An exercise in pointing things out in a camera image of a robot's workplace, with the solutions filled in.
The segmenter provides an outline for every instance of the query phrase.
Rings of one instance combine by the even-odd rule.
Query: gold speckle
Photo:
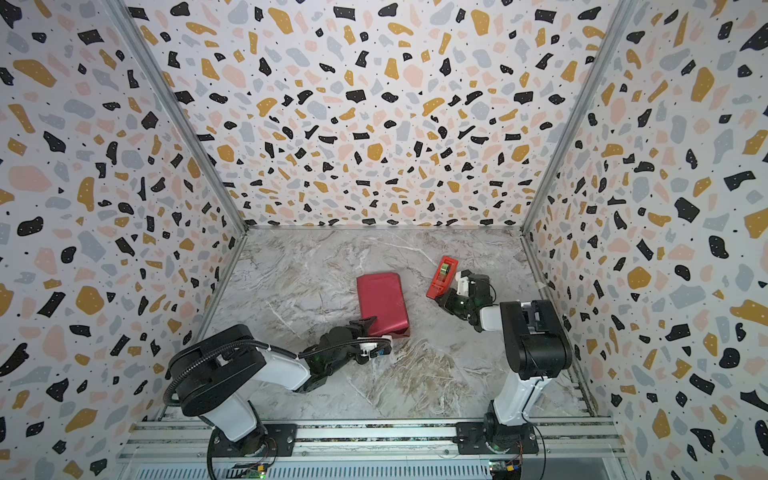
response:
[[[185,238],[184,240],[179,243],[179,248],[182,250],[192,251],[194,250],[194,242],[188,238]]]
[[[757,155],[757,152],[760,151],[760,147],[763,146],[766,136],[768,136],[768,130],[758,130],[757,133],[744,144],[744,154]]]
[[[768,208],[744,217],[744,226],[750,232],[750,238],[760,238],[760,235],[768,228]]]
[[[675,366],[677,367],[677,370],[672,372],[672,376],[677,379],[682,379],[685,377],[685,374],[688,373],[688,370],[690,370],[690,365],[685,361],[681,359],[677,359],[675,361]]]
[[[16,60],[13,62],[13,68],[48,88],[56,84],[56,79],[51,72],[37,60]]]
[[[78,190],[78,202],[85,205],[89,212],[94,211],[94,182],[93,177],[86,177],[80,182]]]
[[[730,312],[739,318],[768,326],[768,307],[753,300],[744,300],[741,306],[730,307]]]
[[[387,25],[389,28],[389,31],[392,32],[395,35],[400,35],[401,33],[405,33],[407,35],[413,35],[413,30],[410,28],[400,25],[399,23],[390,22],[389,25]]]
[[[104,299],[101,294],[92,286],[84,286],[78,293],[78,298],[74,304],[88,315],[93,315],[104,308]]]
[[[616,88],[616,85],[611,83],[605,88],[605,90],[603,90],[603,93],[600,95],[600,98],[603,99],[603,105],[605,105],[606,107],[608,106],[609,103],[611,103],[611,95],[614,94],[615,88]]]
[[[35,128],[32,127],[32,123],[29,121],[29,117],[27,117],[27,112],[24,110],[24,107],[20,104],[10,104],[8,109],[13,112],[13,115],[16,116],[18,122],[22,124],[25,132],[34,134]]]
[[[221,158],[221,160],[230,163],[235,161],[235,152],[229,145],[221,145],[216,151],[219,152],[219,158]]]
[[[349,45],[355,43],[357,40],[355,34],[352,32],[352,27],[349,25],[344,25],[344,40],[346,40],[346,43]]]
[[[445,54],[445,50],[448,48],[448,43],[451,41],[451,34],[448,32],[442,34],[442,41],[440,42],[440,49],[438,53],[440,55]]]
[[[595,36],[597,36],[599,38],[605,38],[605,33],[603,33],[602,30],[600,30],[599,28],[595,28],[595,27],[593,27],[591,25],[587,25],[581,31],[582,31],[582,33],[584,33],[584,36],[587,37],[587,38],[592,38],[592,37],[595,37]]]
[[[500,121],[507,121],[507,120],[511,120],[512,118],[515,118],[515,115],[516,115],[516,114],[518,114],[518,109],[517,109],[517,108],[516,108],[516,109],[514,109],[513,111],[511,111],[511,112],[507,113],[507,114],[503,114],[503,115],[502,115],[501,117],[499,117],[498,119],[499,119]]]
[[[652,101],[656,100],[656,97],[663,94],[665,90],[667,90],[667,87],[669,84],[667,81],[662,81],[661,85],[658,86],[656,90],[654,90],[654,93],[650,94],[650,97],[648,97],[648,103],[651,103]]]
[[[219,74],[216,73],[216,70],[214,69],[214,66],[210,63],[210,60],[207,58],[203,58],[200,60],[200,64],[203,67],[203,76],[212,78],[214,80],[219,80]]]
[[[659,409],[659,412],[656,414],[653,429],[656,437],[660,439],[670,436],[670,423],[667,421],[667,414],[664,410]]]
[[[712,405],[710,407],[710,412],[712,412],[712,415],[714,415],[715,419],[719,423],[725,425],[726,422],[728,422],[728,417],[726,417],[725,414],[720,411],[720,409],[717,407],[717,405]]]
[[[713,85],[715,85],[715,77],[712,75],[710,69],[707,67],[699,68],[694,89],[690,93],[690,99],[692,101],[701,102],[710,92]]]
[[[397,60],[394,58],[390,58],[386,62],[386,68],[384,69],[384,75],[390,78],[394,78],[397,80],[400,78],[400,75],[397,73]]]
[[[711,356],[717,356],[717,337],[715,335],[708,333],[704,337],[703,344]]]
[[[545,43],[547,43],[547,29],[539,28],[536,34],[536,47],[541,47]]]
[[[475,23],[475,31],[478,35],[487,35],[488,27],[491,25],[491,16],[482,10],[472,10],[470,15]]]
[[[72,430],[81,429],[83,427],[89,426],[91,423],[94,422],[97,414],[98,414],[98,410],[81,409],[79,412],[74,414],[74,417],[72,417],[72,420],[70,420],[67,426],[64,427],[64,431],[66,433],[69,433]]]
[[[213,30],[210,27],[207,27],[205,25],[200,25],[199,23],[195,22],[187,22],[187,28],[189,28],[193,33],[196,33],[198,35],[202,35],[203,33],[210,33],[211,35],[215,35],[216,31]]]
[[[607,144],[605,150],[600,154],[601,157],[613,157],[614,155],[623,155],[624,147],[619,144]]]
[[[384,153],[384,147],[382,147],[381,144],[373,144],[368,146],[368,158],[370,158],[373,161],[381,160],[383,153]]]
[[[563,74],[560,75],[560,78],[566,81],[573,81],[576,78],[576,66],[578,65],[578,62],[575,60],[571,60],[571,63],[568,64],[568,66],[563,70]]]
[[[642,266],[637,266],[627,274],[627,284],[632,290],[643,288],[650,283],[650,273]]]
[[[712,184],[712,180],[710,180],[709,177],[702,178],[701,180],[697,180],[697,182],[694,185],[694,198],[701,195],[702,192],[704,192],[707,188],[710,187]]]
[[[680,24],[677,26],[677,34],[674,37],[674,46],[679,47],[685,41],[685,28],[688,25],[688,14],[683,15]]]
[[[176,333],[176,331],[181,328],[181,322],[178,320],[170,319],[167,324],[171,333]]]
[[[654,360],[656,359],[656,351],[657,351],[657,349],[651,350],[648,353],[648,356],[645,357],[645,361],[643,362],[643,366],[645,367],[646,370],[650,370],[651,367],[654,366]]]
[[[427,101],[424,103],[424,112],[422,113],[422,117],[426,117],[427,115],[431,114],[433,110],[444,103],[445,100],[443,100],[441,97],[433,98],[432,100]]]
[[[664,224],[672,221],[672,217],[670,217],[669,215],[656,215],[653,212],[650,212],[648,213],[648,220],[650,220],[650,222],[653,223],[654,225],[663,227]]]
[[[519,147],[515,147],[515,149],[512,151],[512,160],[521,162],[525,160],[525,158],[528,156],[528,152],[531,151],[530,145],[520,145]]]

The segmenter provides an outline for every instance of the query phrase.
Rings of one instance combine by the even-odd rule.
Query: terrazzo wallpaper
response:
[[[616,0],[129,0],[247,223],[513,225]]]
[[[640,2],[530,232],[637,478],[768,478],[766,22]]]
[[[101,4],[0,15],[0,477],[107,478],[237,238]]]

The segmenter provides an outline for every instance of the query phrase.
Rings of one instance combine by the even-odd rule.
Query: gray speckle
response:
[[[717,70],[723,71],[730,68],[733,65],[733,61],[736,60],[736,50],[727,51],[720,55],[720,59],[717,60]]]
[[[94,262],[101,260],[104,254],[107,253],[101,243],[96,240],[96,237],[87,230],[78,234],[78,240],[80,240],[80,253]]]
[[[704,228],[708,228],[709,230],[722,232],[726,226],[726,223],[728,223],[729,218],[730,214],[720,215],[719,217],[705,218],[702,226]]]
[[[110,413],[109,416],[107,417],[107,421],[104,422],[104,430],[109,429],[109,427],[111,427],[115,423],[120,422],[123,418],[125,418],[126,413],[128,413],[127,405],[123,405],[119,409],[114,410],[112,413]]]
[[[683,139],[685,138],[685,127],[687,125],[688,122],[685,120],[685,117],[681,117],[680,115],[672,117],[672,131],[670,132],[670,138],[674,143],[683,143]]]
[[[459,50],[458,48],[453,48],[453,58],[456,60],[456,63],[464,63],[464,60],[467,59],[467,56],[464,55],[464,52]]]
[[[645,432],[640,427],[637,427],[637,434],[634,436],[634,446],[637,447],[637,453],[641,457],[645,456],[648,451],[648,439],[645,437]]]
[[[673,178],[670,182],[670,188],[676,194],[684,192],[688,188],[688,179],[682,177]]]
[[[713,164],[720,163],[723,160],[723,155],[728,150],[733,150],[733,130],[730,128],[725,130],[722,134],[718,135],[714,141],[715,158],[712,160]]]
[[[72,202],[66,198],[50,197],[45,201],[45,208],[58,208],[59,210],[66,210]]]
[[[481,101],[476,101],[469,110],[478,120],[485,120],[491,108]]]
[[[678,435],[685,435],[686,432],[688,432],[688,425],[686,425],[686,423],[683,422],[680,417],[674,418],[674,421],[672,421],[672,428],[675,432],[677,432]]]
[[[445,25],[448,23],[448,20],[451,19],[453,7],[453,2],[446,3],[442,8],[429,17],[429,23],[432,25]]]
[[[45,122],[46,124],[51,125],[53,128],[57,128],[61,130],[66,125],[66,121],[64,118],[57,117],[54,114],[49,114],[48,116],[43,117],[42,115],[38,114],[38,118],[40,118],[41,121]]]
[[[91,72],[94,74],[94,78],[99,83],[99,85],[103,85],[105,87],[109,87],[112,90],[119,91],[120,87],[118,87],[118,84],[114,83],[112,81],[112,78],[106,71],[101,71],[98,68],[92,68]]]
[[[296,62],[296,65],[299,65],[300,67],[309,67],[310,61],[306,59],[303,53],[301,53],[301,50],[298,48],[288,48],[286,50],[286,55],[291,57],[293,61]]]
[[[411,132],[411,122],[400,122],[400,125],[395,129],[395,132],[397,133],[397,141],[407,141]]]
[[[11,381],[10,386],[27,385],[28,383],[47,382],[49,375],[51,375],[51,367],[38,366],[38,367],[35,367],[35,369],[32,370],[30,373],[24,375],[23,377]]]
[[[82,18],[91,18],[96,15],[96,7],[91,0],[80,4],[80,16]]]
[[[733,424],[733,428],[728,432],[721,440],[730,449],[730,451],[738,456],[744,451],[744,437],[742,435],[742,429],[744,428],[744,422],[741,419],[736,420]]]
[[[248,22],[248,3],[240,0],[240,3],[230,12],[227,19],[233,25],[243,25]]]
[[[64,402],[58,407],[58,418],[63,419],[66,416],[72,415],[74,408],[77,406],[74,402]]]
[[[306,110],[318,120],[325,120],[328,115],[326,106],[315,100],[306,105]]]
[[[518,38],[518,42],[517,44],[515,44],[515,53],[518,54],[518,57],[520,57],[520,59],[523,62],[528,61],[527,53],[528,53],[528,50],[530,49],[531,47],[529,47],[528,44],[525,43],[525,40],[523,40],[522,38]]]
[[[676,309],[699,303],[707,298],[707,293],[700,285],[687,286],[680,285],[677,290],[670,293],[670,300]]]
[[[632,181],[632,200],[640,203],[650,193],[647,177],[637,177]]]
[[[752,280],[754,279],[755,274],[752,269],[741,263],[739,265],[739,273],[736,275],[736,286],[738,286],[742,292],[746,292],[752,286]]]
[[[733,99],[733,104],[734,105],[748,104],[751,101],[752,101],[752,97],[750,97],[747,94],[743,94],[742,96],[740,96],[738,98],[734,98]]]
[[[336,54],[336,57],[338,57],[339,60],[343,60],[344,55],[342,55],[341,53],[341,44],[334,37],[331,37],[331,36],[328,37],[328,40],[326,42],[328,44],[328,51],[330,51],[333,54]]]
[[[64,111],[86,119],[96,115],[96,110],[94,110],[92,106],[89,104],[84,104],[83,102],[75,100],[74,98],[67,100],[64,103]]]
[[[659,60],[659,66],[666,71],[674,70],[690,55],[690,48],[677,51]]]
[[[136,150],[123,150],[120,154],[120,161],[123,163],[123,167],[135,170],[144,166],[144,160],[141,159],[141,155]]]
[[[639,366],[633,365],[632,373],[634,374],[634,379],[637,380],[637,382],[640,383],[642,386],[656,385],[656,382],[654,382],[654,379],[649,377],[648,374],[646,374],[646,372],[641,370]]]
[[[5,43],[11,45],[21,53],[27,53],[29,51],[29,43],[13,30],[8,30],[8,38],[5,39]]]
[[[488,52],[486,52],[483,49],[478,49],[472,52],[472,56],[475,57],[475,60],[478,62],[478,66],[480,68],[490,68],[491,67],[491,58],[488,56]]]

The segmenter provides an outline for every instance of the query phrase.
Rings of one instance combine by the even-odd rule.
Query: pink speckle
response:
[[[16,190],[42,193],[51,188],[51,181],[37,167],[11,167],[8,170],[8,181]]]
[[[411,23],[414,27],[422,26],[422,21],[419,20],[419,13],[416,11],[416,7],[411,4]]]
[[[709,325],[710,323],[709,315],[710,315],[709,310],[701,310],[698,313],[698,315],[694,317],[694,326],[700,332],[703,332],[704,329],[707,328],[707,325]]]
[[[714,270],[714,267],[711,265],[707,265],[701,269],[701,272],[699,272],[699,278],[701,278],[702,282],[709,282],[712,280],[712,270]]]
[[[226,65],[221,74],[235,87],[245,88],[245,74],[239,68]]]
[[[41,335],[42,331],[36,326],[20,326],[18,333],[26,339],[36,339]]]
[[[83,280],[93,280],[96,278],[96,272],[89,268],[85,268],[84,266],[81,266],[78,268],[77,274],[74,276],[75,282],[81,282]]]
[[[64,329],[61,325],[53,325],[48,331],[48,335],[43,340],[43,353],[59,362],[67,359],[67,346],[64,341]]]
[[[411,64],[402,71],[402,76],[406,78],[406,81],[414,88],[420,88],[424,80],[424,72],[422,69]]]
[[[53,250],[50,248],[38,250],[38,254],[35,255],[35,266],[48,275],[55,275],[58,270],[56,269],[56,256]]]

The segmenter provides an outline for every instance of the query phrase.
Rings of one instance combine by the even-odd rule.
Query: marble floor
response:
[[[251,230],[206,336],[245,323],[265,342],[299,352],[358,319],[356,278],[400,275],[409,338],[389,356],[351,362],[310,393],[251,380],[240,389],[263,419],[480,417],[508,371],[501,333],[477,333],[425,293],[442,255],[491,277],[498,301],[538,298],[513,230]],[[586,416],[567,372],[531,416]],[[166,419],[182,419],[168,409]]]

